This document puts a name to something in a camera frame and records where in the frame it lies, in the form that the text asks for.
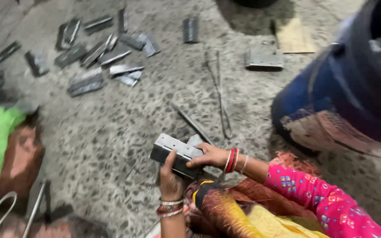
woman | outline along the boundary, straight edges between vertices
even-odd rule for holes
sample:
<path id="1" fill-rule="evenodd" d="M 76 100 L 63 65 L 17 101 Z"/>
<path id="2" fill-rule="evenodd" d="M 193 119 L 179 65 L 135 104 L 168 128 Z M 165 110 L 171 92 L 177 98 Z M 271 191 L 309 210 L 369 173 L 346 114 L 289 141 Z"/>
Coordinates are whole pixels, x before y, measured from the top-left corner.
<path id="1" fill-rule="evenodd" d="M 197 148 L 201 149 L 204 155 L 188 162 L 187 166 L 189 168 L 200 165 L 212 165 L 224 169 L 225 172 L 231 172 L 232 170 L 241 172 L 252 180 L 278 192 L 285 198 L 311 210 L 321 223 L 324 234 L 329 237 L 381 238 L 381 227 L 358 206 L 355 200 L 336 186 L 332 186 L 315 176 L 310 176 L 303 172 L 287 169 L 280 165 L 268 164 L 244 154 L 239 154 L 238 149 L 227 151 L 216 148 L 208 143 L 203 143 L 197 146 Z M 160 209 L 161 212 L 159 214 L 162 217 L 161 233 L 163 238 L 185 237 L 185 219 L 181 212 L 183 207 L 180 207 L 183 206 L 184 184 L 179 177 L 172 173 L 171 169 L 175 158 L 176 153 L 172 151 L 160 173 L 161 200 L 177 203 L 175 206 L 178 206 L 178 208 L 174 209 L 175 207 L 168 207 L 170 205 L 167 205 L 164 210 Z M 206 194 L 208 189 L 212 189 L 208 188 L 212 185 L 205 183 L 201 185 L 200 190 L 202 190 L 203 186 L 205 186 L 203 190 Z M 198 203 L 198 193 L 194 195 L 196 203 Z M 221 210 L 220 213 L 224 213 L 224 210 L 229 209 L 229 207 L 217 206 L 216 209 Z M 203 212 L 209 213 L 207 215 L 210 219 L 214 217 L 212 208 L 203 210 Z M 246 218 L 242 218 L 242 223 L 244 224 L 243 228 L 233 228 L 230 225 L 231 223 L 225 225 L 214 221 L 217 228 L 229 237 L 265 237 L 262 231 L 259 232 L 259 230 L 254 229 L 252 227 L 254 224 L 250 224 L 250 222 L 246 221 Z M 295 227 L 297 226 L 292 226 L 289 230 L 294 232 Z M 299 232 L 301 230 L 302 228 L 298 227 L 298 235 L 300 235 Z"/>

